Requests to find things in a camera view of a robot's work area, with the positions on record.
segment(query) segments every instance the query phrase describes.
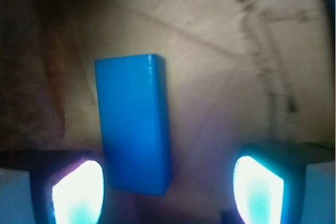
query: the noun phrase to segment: blue rectangular block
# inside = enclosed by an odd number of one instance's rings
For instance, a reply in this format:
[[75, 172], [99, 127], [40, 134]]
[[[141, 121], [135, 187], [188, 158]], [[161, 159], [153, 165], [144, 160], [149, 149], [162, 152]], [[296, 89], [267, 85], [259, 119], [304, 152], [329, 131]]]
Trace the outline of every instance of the blue rectangular block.
[[110, 185], [164, 194], [171, 179], [165, 64], [157, 55], [95, 61]]

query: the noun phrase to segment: cyan light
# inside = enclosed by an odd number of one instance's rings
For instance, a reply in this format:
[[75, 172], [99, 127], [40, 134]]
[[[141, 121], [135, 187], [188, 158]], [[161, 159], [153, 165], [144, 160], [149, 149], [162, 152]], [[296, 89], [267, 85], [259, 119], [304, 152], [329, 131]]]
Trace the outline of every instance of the cyan light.
[[234, 196], [245, 223], [281, 222], [284, 181], [250, 156], [243, 156], [234, 168]]
[[104, 177], [96, 161], [86, 161], [52, 189], [56, 223], [97, 223], [104, 195]]

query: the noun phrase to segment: wooden surface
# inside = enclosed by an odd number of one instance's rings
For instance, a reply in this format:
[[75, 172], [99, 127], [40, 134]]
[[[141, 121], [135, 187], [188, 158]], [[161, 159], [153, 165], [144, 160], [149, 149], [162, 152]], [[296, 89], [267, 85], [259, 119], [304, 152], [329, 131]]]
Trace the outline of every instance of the wooden surface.
[[[42, 138], [45, 142], [36, 144], [41, 148], [47, 144], [88, 148], [103, 162], [94, 60], [147, 52], [166, 58], [171, 188], [162, 198], [107, 188], [104, 223], [220, 223], [220, 211], [234, 206], [231, 173], [242, 144], [265, 136], [334, 141], [332, 56], [322, 0], [31, 0], [31, 6], [21, 4], [29, 1], [18, 0], [13, 10], [20, 16], [11, 18], [35, 17], [36, 25], [31, 27], [40, 26], [52, 37], [47, 59], [56, 70], [47, 74], [47, 85], [55, 98], [46, 107], [53, 108], [51, 114], [58, 120], [62, 113], [65, 119], [65, 137], [49, 133]], [[4, 34], [6, 20], [1, 23]], [[26, 37], [44, 45], [41, 38]], [[1, 50], [3, 59], [4, 44]], [[39, 75], [28, 68], [27, 72]], [[10, 73], [9, 65], [3, 67], [3, 80]], [[40, 83], [24, 79], [18, 82], [27, 83], [25, 87]], [[50, 115], [38, 111], [41, 116], [31, 117], [32, 121], [41, 127], [54, 125], [48, 121]], [[15, 120], [19, 125], [21, 118]], [[28, 132], [35, 140], [36, 128]]]

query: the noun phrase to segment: blue foam block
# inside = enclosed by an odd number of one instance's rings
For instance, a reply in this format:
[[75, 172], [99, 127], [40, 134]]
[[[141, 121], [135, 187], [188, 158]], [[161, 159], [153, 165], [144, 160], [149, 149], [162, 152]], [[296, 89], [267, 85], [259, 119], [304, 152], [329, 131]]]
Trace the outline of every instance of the blue foam block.
[[171, 179], [165, 64], [157, 55], [95, 61], [110, 185], [162, 195]]

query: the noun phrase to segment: bright led light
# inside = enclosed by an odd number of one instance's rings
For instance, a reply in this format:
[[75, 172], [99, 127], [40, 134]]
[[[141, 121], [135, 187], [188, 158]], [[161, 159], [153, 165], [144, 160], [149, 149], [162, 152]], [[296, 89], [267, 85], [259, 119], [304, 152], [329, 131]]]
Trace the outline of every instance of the bright led light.
[[52, 189], [56, 223], [97, 223], [103, 202], [104, 177], [96, 161], [86, 161]]
[[234, 195], [245, 223], [281, 222], [284, 181], [250, 156], [243, 156], [234, 169]]

